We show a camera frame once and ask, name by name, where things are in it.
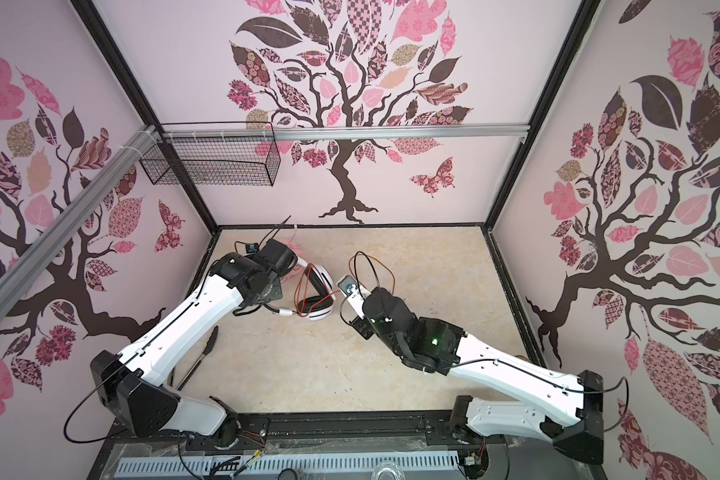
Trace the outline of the white black headphones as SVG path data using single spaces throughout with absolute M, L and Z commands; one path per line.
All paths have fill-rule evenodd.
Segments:
M 320 265 L 297 258 L 301 268 L 294 291 L 294 308 L 277 308 L 265 304 L 264 308 L 280 316 L 298 316 L 310 321 L 319 321 L 331 315 L 338 290 L 328 270 Z

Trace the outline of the pink headphones with cable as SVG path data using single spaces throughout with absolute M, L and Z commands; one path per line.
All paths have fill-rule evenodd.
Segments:
M 293 239 L 282 240 L 282 243 L 287 246 L 294 254 L 294 259 L 290 262 L 290 270 L 282 277 L 282 281 L 289 281 L 298 277 L 307 266 L 305 254 L 302 246 Z

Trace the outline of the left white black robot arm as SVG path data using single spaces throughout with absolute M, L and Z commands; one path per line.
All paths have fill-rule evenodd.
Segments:
M 233 444 L 237 413 L 220 400 L 188 397 L 167 384 L 189 350 L 227 314 L 273 300 L 281 280 L 304 265 L 287 245 L 268 241 L 258 252 L 229 253 L 172 313 L 118 353 L 104 351 L 91 363 L 101 403 L 138 438 L 163 431 L 211 437 Z

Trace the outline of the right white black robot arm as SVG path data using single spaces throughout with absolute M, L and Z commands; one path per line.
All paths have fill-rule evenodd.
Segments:
M 506 395 L 504 401 L 466 395 L 452 411 L 457 435 L 509 435 L 540 440 L 575 461 L 604 461 L 601 375 L 567 374 L 525 361 L 441 319 L 419 317 L 389 290 L 347 282 L 340 289 L 355 325 L 378 338 L 403 365 L 425 374 L 461 378 Z

